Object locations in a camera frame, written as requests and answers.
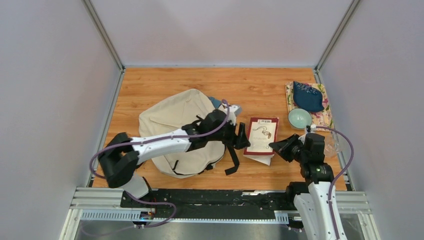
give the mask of snake illustration on book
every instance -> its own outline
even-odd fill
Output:
[[[271,138],[272,134],[269,131],[267,131],[268,128],[266,126],[260,126],[256,129],[253,129],[253,131],[256,131],[256,130],[259,130],[259,129],[262,129],[262,134],[265,135],[265,136],[268,136],[268,139]]]

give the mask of blue object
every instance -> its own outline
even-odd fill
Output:
[[[207,98],[212,102],[212,105],[213,105],[213,107],[215,109],[217,109],[217,108],[220,107],[220,105],[221,105],[221,101],[220,100],[216,99],[213,96],[208,96]]]
[[[312,124],[312,117],[306,110],[295,108],[288,113],[288,122],[294,129],[304,129]]]
[[[324,110],[323,94],[319,90],[297,81],[293,82],[293,101],[299,108],[311,113]]]

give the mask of bowl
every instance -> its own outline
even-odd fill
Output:
[[[312,124],[312,117],[306,110],[295,108],[288,113],[288,122],[293,129],[304,129]]]

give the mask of wooden tabletop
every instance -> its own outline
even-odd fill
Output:
[[[288,121],[286,106],[287,82],[315,83],[310,68],[128,68],[116,102],[107,133],[106,144],[118,133],[139,136],[139,114],[161,100],[188,89],[198,89],[207,96],[226,99],[241,105],[238,122],[249,124],[251,117],[279,118],[277,140],[283,140],[302,130],[293,130]],[[318,132],[328,136],[327,132]],[[228,151],[213,170],[184,179],[174,178],[158,171],[151,160],[145,162],[137,174],[147,179],[152,188],[168,189],[222,189],[222,190],[285,190],[293,181],[302,182],[300,166],[288,163],[275,155],[271,165],[265,165],[243,156],[238,171],[227,176],[225,169],[233,167]],[[337,157],[326,158],[334,175],[340,172]],[[93,187],[107,187],[104,179],[96,177]],[[346,190],[342,177],[336,183],[338,191]]]

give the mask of beige bag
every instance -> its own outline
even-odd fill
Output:
[[[138,117],[138,132],[141,137],[166,134],[198,120],[196,115],[206,117],[214,109],[206,95],[197,89],[190,89],[142,112]],[[202,173],[205,169],[213,169],[224,156],[224,151],[222,142],[210,141],[203,148],[154,157],[152,161],[162,173],[183,179]]]

